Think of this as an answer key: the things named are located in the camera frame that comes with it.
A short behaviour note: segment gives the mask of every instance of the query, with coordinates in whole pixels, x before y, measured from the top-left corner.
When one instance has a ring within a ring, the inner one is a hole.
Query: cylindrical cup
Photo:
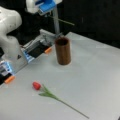
[[[70,40],[60,37],[55,41],[57,61],[60,65],[67,65],[71,62]]]

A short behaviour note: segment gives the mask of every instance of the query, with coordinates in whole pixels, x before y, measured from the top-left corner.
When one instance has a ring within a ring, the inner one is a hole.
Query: green stem
[[[61,99],[59,99],[57,96],[55,96],[54,94],[51,93],[51,91],[49,91],[44,85],[43,85],[43,88],[44,88],[44,92],[39,94],[41,96],[44,96],[44,97],[50,97],[50,98],[53,98],[61,103],[63,103],[64,105],[70,107],[71,109],[73,109],[74,111],[78,112],[79,114],[81,114],[82,116],[86,117],[87,119],[89,119],[89,117],[85,114],[83,114],[82,112],[78,111],[77,109],[75,109],[74,107],[72,107],[71,105],[67,104],[66,102],[62,101]]]
[[[84,117],[86,117],[87,119],[89,119],[89,117],[85,114],[83,114],[82,112],[78,111],[77,109],[75,109],[74,107],[72,107],[71,105],[67,104],[66,102],[58,99],[59,102],[63,103],[64,105],[70,107],[71,109],[75,110],[76,112],[78,112],[79,114],[83,115]]]
[[[64,23],[66,23],[66,24],[69,24],[69,25],[75,26],[74,23],[71,23],[71,22],[68,22],[68,21],[64,21],[64,20],[61,20],[61,19],[58,19],[58,18],[55,18],[55,17],[52,17],[52,16],[49,16],[49,17],[51,17],[51,18],[53,18],[53,19],[56,19],[56,20],[59,20],[60,22],[64,22]]]

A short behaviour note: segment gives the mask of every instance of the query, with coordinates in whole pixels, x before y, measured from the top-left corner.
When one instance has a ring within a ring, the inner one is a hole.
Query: flower stem
[[[82,112],[80,112],[79,110],[75,109],[74,107],[72,107],[71,105],[67,104],[66,102],[58,99],[59,102],[63,103],[64,105],[70,107],[71,109],[73,109],[74,111],[78,112],[79,114],[83,115],[84,117],[86,117],[87,119],[89,119],[89,117],[85,114],[83,114]]]
[[[79,114],[81,114],[82,116],[86,117],[87,119],[89,119],[89,117],[88,117],[87,115],[83,114],[83,113],[80,112],[79,110],[75,109],[75,108],[72,107],[71,105],[67,104],[66,102],[62,101],[62,100],[59,99],[57,96],[55,96],[54,94],[52,94],[52,92],[49,91],[48,88],[45,87],[44,85],[43,85],[43,91],[44,91],[44,92],[43,92],[43,93],[40,93],[39,95],[44,96],[44,97],[53,98],[53,99],[55,99],[55,100],[57,100],[57,101],[63,103],[64,105],[70,107],[71,109],[73,109],[74,111],[78,112]]]

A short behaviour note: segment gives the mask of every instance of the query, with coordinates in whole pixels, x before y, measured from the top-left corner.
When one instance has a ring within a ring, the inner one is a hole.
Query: white table
[[[41,97],[32,82],[45,84],[54,94],[90,117],[118,120],[120,116],[120,50],[74,33],[72,62],[57,63],[55,49],[42,54],[0,88],[0,120],[87,120],[54,99]]]

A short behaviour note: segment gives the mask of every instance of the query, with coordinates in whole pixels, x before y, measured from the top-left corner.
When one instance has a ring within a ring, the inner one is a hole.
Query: brown cup
[[[60,65],[67,65],[71,62],[70,40],[60,37],[55,41],[57,61]]]

